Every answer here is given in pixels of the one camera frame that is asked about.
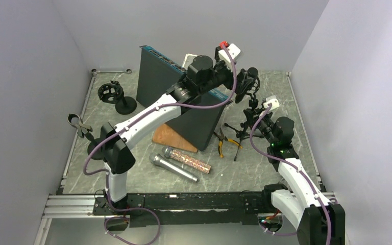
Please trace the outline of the black tripod shock mount stand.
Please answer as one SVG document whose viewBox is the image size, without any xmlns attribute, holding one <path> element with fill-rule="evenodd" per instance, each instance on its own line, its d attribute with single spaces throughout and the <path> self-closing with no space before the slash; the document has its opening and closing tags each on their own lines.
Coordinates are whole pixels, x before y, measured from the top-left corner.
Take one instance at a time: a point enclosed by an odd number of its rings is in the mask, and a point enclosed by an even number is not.
<svg viewBox="0 0 392 245">
<path fill-rule="evenodd" d="M 256 93 L 259 91 L 259 88 L 260 80 L 258 78 L 258 69 L 254 67 L 250 67 L 248 70 L 241 69 L 240 73 L 237 75 L 235 103 L 240 103 L 245 95 L 250 96 L 249 108 L 243 110 L 246 120 L 240 124 L 240 126 L 242 127 L 241 130 L 238 130 L 230 126 L 229 124 L 224 123 L 225 127 L 228 127 L 236 132 L 236 137 L 239 139 L 237 152 L 234 156 L 234 161 L 237 160 L 238 152 L 241 147 L 241 142 L 250 137 L 250 134 L 247 133 L 247 129 L 252 125 L 253 116 L 256 115 L 257 112 L 260 112 L 260 110 L 257 109 L 259 101 L 256 97 Z"/>
</svg>

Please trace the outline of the rhinestone microphone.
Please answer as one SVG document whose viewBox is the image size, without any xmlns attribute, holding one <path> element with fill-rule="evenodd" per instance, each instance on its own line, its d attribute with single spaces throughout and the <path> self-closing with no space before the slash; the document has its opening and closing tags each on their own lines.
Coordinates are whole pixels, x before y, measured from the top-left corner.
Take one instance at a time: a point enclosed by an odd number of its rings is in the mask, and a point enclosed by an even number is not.
<svg viewBox="0 0 392 245">
<path fill-rule="evenodd" d="M 190 166 L 196 170 L 199 170 L 205 174 L 210 173 L 211 171 L 211 166 L 209 164 L 206 164 L 190 155 L 186 155 L 171 146 L 165 146 L 162 149 L 164 155 L 166 158 L 171 158 L 173 160 L 176 160 L 184 165 Z"/>
</svg>

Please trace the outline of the silver microphone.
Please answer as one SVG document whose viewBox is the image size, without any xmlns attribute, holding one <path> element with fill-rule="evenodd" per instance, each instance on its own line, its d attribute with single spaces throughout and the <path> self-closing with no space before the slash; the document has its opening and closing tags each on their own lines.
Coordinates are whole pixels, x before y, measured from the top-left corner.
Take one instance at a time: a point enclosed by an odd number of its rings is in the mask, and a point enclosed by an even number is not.
<svg viewBox="0 0 392 245">
<path fill-rule="evenodd" d="M 164 168 L 164 169 L 168 170 L 169 172 L 174 173 L 175 175 L 180 176 L 186 180 L 189 180 L 189 181 L 192 181 L 195 183 L 197 183 L 199 181 L 197 176 L 190 173 L 189 171 L 186 171 L 182 167 L 179 167 L 179 166 L 169 162 L 164 157 L 162 157 L 160 154 L 151 153 L 149 156 L 149 160 L 155 166 L 159 166 L 161 168 Z"/>
</svg>

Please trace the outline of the shock mount desk stand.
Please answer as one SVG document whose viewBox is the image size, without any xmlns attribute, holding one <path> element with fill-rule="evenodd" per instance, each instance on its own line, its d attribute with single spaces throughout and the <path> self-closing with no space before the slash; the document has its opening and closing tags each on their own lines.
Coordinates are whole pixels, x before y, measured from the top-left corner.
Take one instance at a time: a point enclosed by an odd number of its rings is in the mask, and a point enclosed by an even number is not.
<svg viewBox="0 0 392 245">
<path fill-rule="evenodd" d="M 124 89 L 118 81 L 111 80 L 103 84 L 97 91 L 99 99 L 108 104 L 114 104 L 118 114 L 128 115 L 137 108 L 136 100 L 130 96 L 125 96 Z"/>
</svg>

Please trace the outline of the clip desk mic stand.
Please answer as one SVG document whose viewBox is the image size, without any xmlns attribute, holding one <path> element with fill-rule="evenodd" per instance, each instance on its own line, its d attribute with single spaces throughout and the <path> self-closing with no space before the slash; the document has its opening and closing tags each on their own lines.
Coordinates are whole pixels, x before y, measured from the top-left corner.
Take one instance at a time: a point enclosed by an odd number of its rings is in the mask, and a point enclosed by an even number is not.
<svg viewBox="0 0 392 245">
<path fill-rule="evenodd" d="M 67 122 L 76 129 L 77 131 L 77 136 L 80 138 L 86 138 L 87 140 L 90 141 L 88 147 L 87 147 L 87 154 L 89 155 L 94 148 L 97 146 L 99 143 L 100 139 L 99 138 L 94 138 L 92 135 L 92 127 L 89 125 L 86 125 L 82 118 L 78 114 L 71 113 L 67 117 Z"/>
</svg>

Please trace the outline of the black condenser microphone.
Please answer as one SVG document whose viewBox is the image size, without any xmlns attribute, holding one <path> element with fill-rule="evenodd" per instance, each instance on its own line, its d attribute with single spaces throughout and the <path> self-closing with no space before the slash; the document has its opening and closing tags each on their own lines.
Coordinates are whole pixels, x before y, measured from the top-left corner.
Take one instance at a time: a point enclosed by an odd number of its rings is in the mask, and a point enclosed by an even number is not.
<svg viewBox="0 0 392 245">
<path fill-rule="evenodd" d="M 258 78 L 258 69 L 254 68 L 254 67 L 250 67 L 247 70 L 242 69 L 240 71 L 240 73 L 242 74 L 241 81 L 245 80 L 245 79 L 255 80 L 255 84 L 254 84 L 253 88 L 250 91 L 257 92 L 259 90 L 259 88 L 260 88 L 260 80 Z"/>
</svg>

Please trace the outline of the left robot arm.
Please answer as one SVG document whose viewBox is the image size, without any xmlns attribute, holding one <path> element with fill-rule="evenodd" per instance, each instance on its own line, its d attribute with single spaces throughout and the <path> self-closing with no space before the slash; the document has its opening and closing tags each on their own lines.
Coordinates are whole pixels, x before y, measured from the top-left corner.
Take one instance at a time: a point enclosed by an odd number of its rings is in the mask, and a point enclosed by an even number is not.
<svg viewBox="0 0 392 245">
<path fill-rule="evenodd" d="M 214 109 L 226 104 L 227 101 L 211 106 L 199 104 L 204 93 L 220 85 L 231 90 L 237 98 L 242 98 L 257 77 L 258 70 L 254 67 L 237 71 L 235 62 L 230 58 L 214 63 L 210 57 L 200 55 L 193 59 L 179 81 L 152 105 L 116 126 L 103 125 L 102 141 L 93 151 L 100 151 L 105 163 L 106 208 L 113 214 L 129 209 L 127 172 L 136 163 L 131 150 L 141 139 L 186 111 Z"/>
</svg>

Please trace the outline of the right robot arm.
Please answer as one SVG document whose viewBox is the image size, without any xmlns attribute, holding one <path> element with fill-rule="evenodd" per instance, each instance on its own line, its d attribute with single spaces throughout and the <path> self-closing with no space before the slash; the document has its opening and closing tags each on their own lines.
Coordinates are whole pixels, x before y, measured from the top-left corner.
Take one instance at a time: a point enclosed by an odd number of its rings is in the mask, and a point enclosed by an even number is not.
<svg viewBox="0 0 392 245">
<path fill-rule="evenodd" d="M 244 110 L 250 134 L 259 130 L 269 142 L 263 155 L 289 185 L 265 187 L 262 208 L 279 210 L 294 226 L 299 244 L 345 244 L 344 208 L 326 197 L 304 170 L 292 145 L 295 122 L 284 116 L 272 121 L 270 110 Z"/>
</svg>

